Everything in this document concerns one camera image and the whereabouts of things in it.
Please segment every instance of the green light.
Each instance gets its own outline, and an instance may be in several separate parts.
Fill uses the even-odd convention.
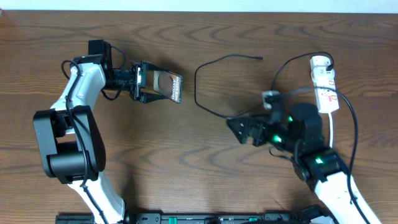
[[[282,139],[279,136],[274,136],[274,142],[282,142]]]
[[[317,163],[317,164],[322,164],[323,163],[323,161],[321,160],[321,158],[316,158],[315,159],[315,162]]]

